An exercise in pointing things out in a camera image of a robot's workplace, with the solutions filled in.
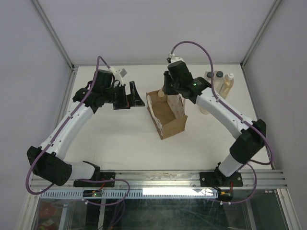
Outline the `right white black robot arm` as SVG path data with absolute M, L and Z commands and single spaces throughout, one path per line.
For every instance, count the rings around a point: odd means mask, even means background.
M 180 94 L 184 99 L 208 110 L 232 134 L 235 142 L 229 154 L 214 170 L 208 180 L 213 186 L 226 185 L 232 176 L 265 145 L 266 123 L 254 121 L 239 113 L 226 100 L 214 95 L 214 88 L 203 77 L 193 78 L 186 63 L 172 61 L 164 72 L 164 94 Z

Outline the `beige sachet packet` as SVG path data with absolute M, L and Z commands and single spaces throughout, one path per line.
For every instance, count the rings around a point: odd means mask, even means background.
M 163 97 L 165 96 L 165 93 L 164 93 L 164 91 L 163 91 L 163 88 L 161 88 L 161 89 L 158 91 L 158 96 L 159 96 L 160 98 L 163 98 Z

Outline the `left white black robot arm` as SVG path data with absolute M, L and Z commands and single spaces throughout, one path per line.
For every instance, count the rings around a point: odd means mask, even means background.
M 130 93 L 119 75 L 109 70 L 97 70 L 92 81 L 80 88 L 72 98 L 71 106 L 52 134 L 39 146 L 31 146 L 27 157 L 30 171 L 53 185 L 62 186 L 68 180 L 84 180 L 95 186 L 102 179 L 100 167 L 88 161 L 67 162 L 67 151 L 84 124 L 105 104 L 115 110 L 141 107 L 145 103 L 129 82 Z

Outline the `clear bottle white cap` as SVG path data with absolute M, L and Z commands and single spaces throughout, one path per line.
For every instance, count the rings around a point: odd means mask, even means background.
M 227 75 L 224 76 L 224 81 L 223 84 L 219 90 L 219 95 L 223 98 L 226 99 L 226 97 L 228 96 L 230 90 L 232 89 L 234 85 L 234 74 L 233 73 L 229 73 Z

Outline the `white cream jar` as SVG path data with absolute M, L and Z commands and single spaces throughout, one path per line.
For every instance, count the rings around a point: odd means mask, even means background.
M 202 107 L 200 107 L 200 112 L 201 112 L 202 114 L 204 114 L 204 115 L 210 114 L 209 111 L 207 111 L 206 109 L 204 109 L 204 108 L 202 108 Z

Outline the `clear square bottle dark cap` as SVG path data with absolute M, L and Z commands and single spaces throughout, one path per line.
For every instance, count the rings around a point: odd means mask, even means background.
M 212 82 L 212 79 L 214 79 L 214 73 L 212 73 L 211 71 L 207 71 L 207 72 L 205 72 L 205 74 L 204 74 L 204 78 L 205 78 L 209 83 L 211 83 L 211 82 Z

